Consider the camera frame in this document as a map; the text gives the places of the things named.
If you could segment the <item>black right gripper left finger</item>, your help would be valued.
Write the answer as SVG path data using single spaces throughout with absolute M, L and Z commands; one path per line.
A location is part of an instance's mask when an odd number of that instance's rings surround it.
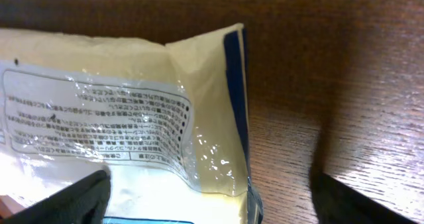
M 98 170 L 1 223 L 102 224 L 110 196 L 111 176 Z

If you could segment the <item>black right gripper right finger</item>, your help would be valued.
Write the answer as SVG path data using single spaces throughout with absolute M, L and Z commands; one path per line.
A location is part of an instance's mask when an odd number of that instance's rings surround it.
M 416 224 L 323 172 L 311 175 L 311 195 L 319 224 Z

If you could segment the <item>yellow snack bag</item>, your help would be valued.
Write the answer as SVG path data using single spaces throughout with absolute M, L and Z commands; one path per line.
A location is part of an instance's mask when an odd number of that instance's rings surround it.
M 24 212 L 104 170 L 103 223 L 260 223 L 245 38 L 2 29 L 1 201 Z

